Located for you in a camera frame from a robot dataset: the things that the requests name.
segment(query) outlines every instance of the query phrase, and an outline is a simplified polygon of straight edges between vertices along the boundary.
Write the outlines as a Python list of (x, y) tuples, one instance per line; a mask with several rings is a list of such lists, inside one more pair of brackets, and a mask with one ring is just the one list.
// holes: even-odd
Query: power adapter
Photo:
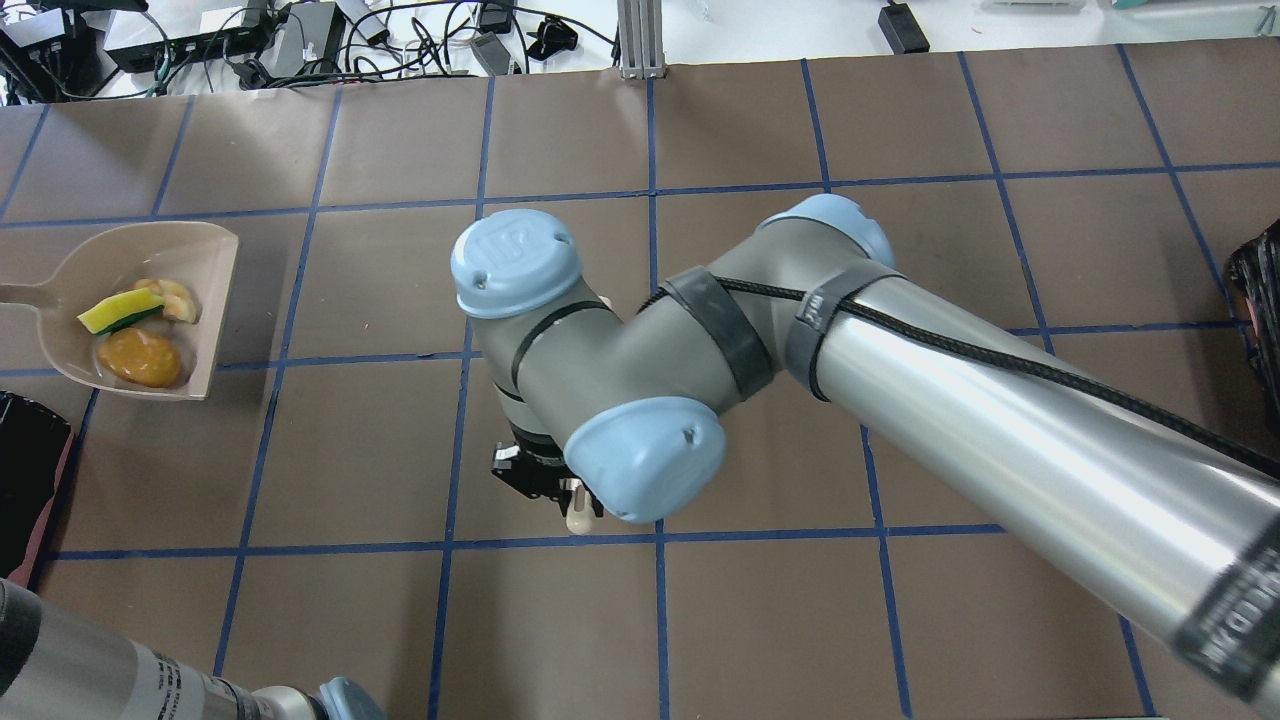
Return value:
[(929, 41), (905, 3), (888, 0), (888, 5), (881, 8), (879, 26), (895, 55), (929, 51)]

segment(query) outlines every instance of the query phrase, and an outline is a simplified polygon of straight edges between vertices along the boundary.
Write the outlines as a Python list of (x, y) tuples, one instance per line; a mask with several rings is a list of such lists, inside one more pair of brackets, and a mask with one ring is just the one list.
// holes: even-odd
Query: brown toy food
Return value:
[(146, 387), (169, 387), (182, 374), (182, 356), (154, 332), (124, 328), (97, 346), (97, 360), (116, 377)]

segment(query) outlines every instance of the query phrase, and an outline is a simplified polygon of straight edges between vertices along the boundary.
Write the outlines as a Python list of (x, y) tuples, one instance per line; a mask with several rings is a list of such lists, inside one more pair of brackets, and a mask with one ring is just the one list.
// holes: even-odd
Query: brown tile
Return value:
[(485, 81), (343, 90), (321, 205), (475, 197)]
[(1034, 47), (966, 58), (1001, 170), (1162, 164), (1114, 46)]
[(851, 187), (911, 282), (1002, 328), (1034, 328), (1036, 311), (995, 182)]
[(449, 250), (472, 219), (471, 206), (323, 214), (289, 355), (461, 351)]
[(1280, 218), (1280, 169), (1181, 173), (1179, 179), (1219, 269)]
[[(40, 123), (40, 113), (45, 108), (20, 105), (0, 111), (0, 137), (5, 138), (4, 145), (0, 146), (0, 192), (5, 195), (13, 186), (14, 176), (18, 173), (18, 167), (22, 165), (27, 146), (31, 143), (31, 136)], [(0, 202), (4, 201), (5, 195), (0, 195)]]
[(163, 213), (311, 205), (333, 90), (196, 97)]
[[(460, 539), (562, 537), (568, 530), (559, 507), (549, 500), (529, 500), (490, 474), (493, 447), (512, 442), (511, 425), (498, 404), (484, 360), (471, 361), (467, 416), (458, 475), (457, 537)], [(608, 512), (596, 518), (593, 534), (652, 533)]]
[(1009, 197), (1050, 325), (1226, 318), (1167, 176), (1010, 181)]
[(613, 302), (622, 318), (649, 297), (649, 201), (644, 197), (485, 205), (490, 215), (509, 208), (550, 213), (568, 225), (582, 254), (582, 277)]
[(671, 716), (899, 719), (874, 539), (667, 544)]
[(822, 181), (800, 63), (677, 65), (653, 102), (658, 187)]
[(209, 673), (218, 652), (229, 557), (61, 560), (40, 583), (50, 603)]
[(617, 70), (497, 79), (485, 195), (649, 186), (644, 83)]
[(61, 375), (35, 375), (0, 378), (0, 389), (18, 393), (28, 400), (49, 407), (72, 424), (73, 432), (79, 432), (81, 420), (92, 388), (69, 380)]
[(1114, 611), (1010, 536), (892, 538), (916, 717), (1130, 717)]
[(858, 421), (785, 375), (722, 418), (724, 465), (667, 530), (874, 524)]
[(809, 64), (832, 179), (989, 173), (955, 55)]
[(1125, 46), (1176, 165), (1280, 160), (1274, 38)]
[(236, 546), (270, 383), (224, 372), (200, 402), (99, 396), (61, 550)]
[(814, 195), (808, 190), (673, 195), (658, 199), (658, 278), (707, 265), (765, 218)]
[(933, 473), (882, 437), (872, 434), (876, 480), (884, 524), (983, 525), (995, 523)]
[(221, 218), (218, 224), (241, 240), (218, 361), (274, 360), (280, 354), (307, 217)]
[(291, 368), (271, 427), (253, 544), (444, 539), (458, 365)]
[(1156, 712), (1169, 720), (1256, 720), (1243, 702), (1228, 697), (1203, 675), (1183, 665), (1147, 633), (1134, 629), (1142, 670)]
[[(0, 229), (0, 283), (42, 283), (79, 243), (114, 225)], [(0, 368), (47, 368), (36, 311), (0, 305)]]
[(1108, 384), (1280, 454), (1280, 439), (1263, 425), (1262, 386), (1234, 329), (1056, 336), (1053, 348)]
[(8, 222), (148, 215), (186, 97), (52, 106)]
[(344, 675), (388, 716), (426, 717), (439, 583), (438, 552), (250, 557), (225, 676), (314, 693)]
[(440, 717), (657, 717), (654, 578), (649, 544), (456, 552)]

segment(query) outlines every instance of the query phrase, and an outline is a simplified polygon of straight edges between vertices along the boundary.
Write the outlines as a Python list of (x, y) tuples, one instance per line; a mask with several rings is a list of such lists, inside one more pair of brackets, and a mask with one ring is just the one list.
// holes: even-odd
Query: velcro strap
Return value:
[(662, 287), (707, 331), (719, 348), (737, 384), (741, 400), (751, 397), (773, 379), (773, 360), (733, 296), (716, 275), (698, 265), (668, 278)]
[(800, 311), (787, 331), (787, 347), (782, 361), (787, 372), (801, 384), (808, 386), (814, 397), (829, 402), (818, 387), (818, 351), (822, 350), (822, 342), (827, 338), (827, 331), (836, 319), (840, 304), (877, 281), (900, 277), (902, 275), (891, 268), (873, 260), (863, 260), (826, 279), (804, 296)]

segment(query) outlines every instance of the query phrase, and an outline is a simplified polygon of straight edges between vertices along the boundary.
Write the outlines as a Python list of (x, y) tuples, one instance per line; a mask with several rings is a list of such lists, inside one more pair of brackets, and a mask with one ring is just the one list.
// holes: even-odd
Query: black label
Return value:
[(1253, 700), (1280, 656), (1280, 518), (1219, 577), (1174, 650), (1226, 692)]

